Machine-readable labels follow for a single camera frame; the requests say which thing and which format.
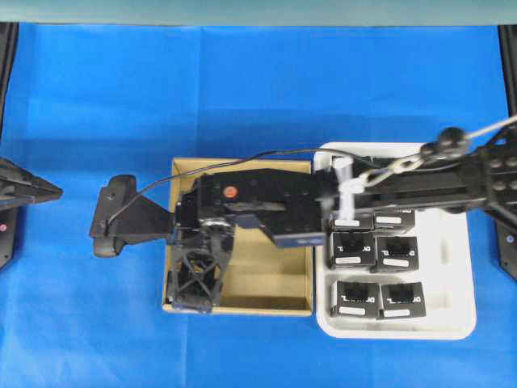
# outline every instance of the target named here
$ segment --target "cardboard box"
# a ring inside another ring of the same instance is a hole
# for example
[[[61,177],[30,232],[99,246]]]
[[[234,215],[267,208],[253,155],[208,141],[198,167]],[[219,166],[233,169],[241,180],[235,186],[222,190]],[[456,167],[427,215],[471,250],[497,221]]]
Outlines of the cardboard box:
[[[177,175],[196,168],[233,159],[175,158],[172,173]],[[278,170],[311,172],[309,161],[254,160],[242,165],[219,168],[223,171],[275,168]],[[189,190],[198,175],[174,181],[170,190],[170,211],[181,192]],[[166,278],[172,264],[172,247],[166,248],[162,307],[173,309],[166,300]],[[221,294],[221,305],[214,314],[257,314],[310,316],[313,311],[313,248],[279,249],[260,230],[236,229],[233,257],[229,262]]]

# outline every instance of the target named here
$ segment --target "red screw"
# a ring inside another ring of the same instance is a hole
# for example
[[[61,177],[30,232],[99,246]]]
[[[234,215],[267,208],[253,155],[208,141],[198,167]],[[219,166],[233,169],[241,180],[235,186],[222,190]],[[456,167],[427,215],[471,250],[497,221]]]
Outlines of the red screw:
[[[230,199],[235,198],[238,193],[239,193],[239,191],[237,190],[237,188],[235,186],[226,186],[225,190],[223,190],[223,195],[226,198],[230,198]]]

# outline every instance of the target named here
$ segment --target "blue surface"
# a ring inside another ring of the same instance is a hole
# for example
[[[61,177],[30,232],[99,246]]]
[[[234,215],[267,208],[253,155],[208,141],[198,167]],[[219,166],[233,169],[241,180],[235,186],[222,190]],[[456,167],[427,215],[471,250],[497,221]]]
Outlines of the blue surface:
[[[514,387],[517,287],[482,213],[469,216],[477,328],[454,342],[166,314],[163,242],[96,259],[87,236],[111,176],[143,185],[174,156],[430,141],[506,114],[495,27],[22,25],[2,152],[65,194],[23,212],[0,272],[0,386]]]

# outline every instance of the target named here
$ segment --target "black bracket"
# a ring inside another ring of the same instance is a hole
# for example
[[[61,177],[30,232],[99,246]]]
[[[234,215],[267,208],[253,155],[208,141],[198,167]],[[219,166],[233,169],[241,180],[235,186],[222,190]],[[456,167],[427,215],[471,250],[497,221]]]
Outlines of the black bracket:
[[[110,216],[136,194],[137,181],[133,175],[117,175],[101,189],[90,228],[96,256],[117,256],[126,244],[159,238],[170,241],[174,215],[144,196],[109,224]]]
[[[174,308],[209,313],[213,306],[219,306],[234,234],[234,226],[223,221],[202,226],[194,234],[179,232],[166,288]]]

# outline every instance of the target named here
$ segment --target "white plastic tray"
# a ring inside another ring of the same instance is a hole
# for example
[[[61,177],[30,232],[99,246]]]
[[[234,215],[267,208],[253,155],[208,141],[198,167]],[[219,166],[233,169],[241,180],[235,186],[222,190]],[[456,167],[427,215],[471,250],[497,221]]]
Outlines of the white plastic tray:
[[[418,143],[327,143],[322,148],[347,150],[361,156],[401,157],[418,152]],[[316,153],[314,169],[331,163],[328,153]],[[316,317],[328,335],[338,338],[461,340],[476,326],[476,304],[465,214],[438,209],[417,212],[416,226],[406,235],[417,236],[419,270],[371,274],[367,269],[331,270],[324,249],[316,249]],[[421,281],[427,316],[393,320],[332,317],[330,285],[336,280],[380,284]]]

